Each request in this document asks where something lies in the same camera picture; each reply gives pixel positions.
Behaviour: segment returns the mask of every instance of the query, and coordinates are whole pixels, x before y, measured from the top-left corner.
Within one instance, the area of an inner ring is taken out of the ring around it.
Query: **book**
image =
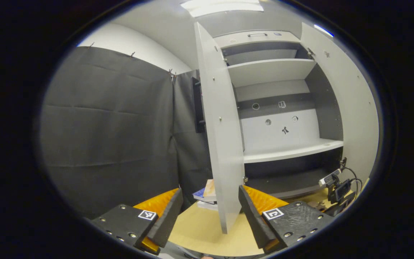
[[[205,190],[205,187],[198,190],[197,192],[193,193],[193,198],[196,199],[196,200],[200,200],[200,201],[203,201],[203,202],[208,202],[208,203],[214,204],[217,201],[217,197],[216,196],[215,197],[209,196],[207,198],[204,197],[204,190]]]
[[[208,202],[203,202],[201,200],[199,200],[197,202],[197,206],[199,208],[204,208],[204,209],[208,209],[208,210],[217,210],[218,211],[218,205],[217,204],[210,204]]]
[[[215,185],[213,179],[207,180],[203,196],[206,200],[217,200],[217,195],[215,195]]]

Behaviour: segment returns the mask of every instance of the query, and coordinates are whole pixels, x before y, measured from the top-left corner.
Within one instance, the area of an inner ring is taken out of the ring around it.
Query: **black cable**
[[[354,179],[351,179],[350,182],[352,182],[352,180],[358,180],[360,182],[360,190],[362,190],[362,185],[363,185],[362,180],[358,179],[357,178],[357,175],[355,174],[355,172],[352,169],[350,169],[349,167],[343,167],[341,169],[341,172],[343,172],[344,169],[348,169],[349,171],[352,172],[352,174],[354,175],[355,178]],[[357,200],[357,194],[358,193],[359,193],[359,186],[358,186],[357,182],[355,182],[355,195],[354,195],[354,199],[355,200]]]

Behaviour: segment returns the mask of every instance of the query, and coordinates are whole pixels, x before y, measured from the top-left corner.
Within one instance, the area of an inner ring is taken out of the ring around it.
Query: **sticker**
[[[284,213],[276,208],[276,209],[267,210],[267,211],[263,212],[263,215],[267,219],[274,219],[274,218],[279,218],[280,216],[284,215]]]
[[[139,218],[144,218],[147,220],[153,220],[153,218],[156,216],[156,213],[154,212],[149,212],[147,210],[143,210],[142,213],[140,213],[140,215],[138,215]]]

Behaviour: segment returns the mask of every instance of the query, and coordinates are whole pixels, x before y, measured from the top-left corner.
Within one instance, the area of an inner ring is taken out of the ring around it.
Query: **open cabinet door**
[[[238,194],[244,177],[239,115],[220,46],[199,23],[194,29],[218,213],[227,234],[240,211]]]

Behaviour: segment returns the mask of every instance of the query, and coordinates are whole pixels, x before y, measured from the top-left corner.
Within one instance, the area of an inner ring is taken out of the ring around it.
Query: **table surface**
[[[322,201],[327,208],[330,208],[332,204],[327,200],[327,195],[328,190],[325,188],[312,195],[285,199],[285,201],[289,203],[296,200],[306,203]],[[178,216],[169,241],[204,254],[221,256],[263,254],[263,249],[258,249],[245,214],[239,214],[230,233],[223,234],[218,211],[199,208],[196,203]]]

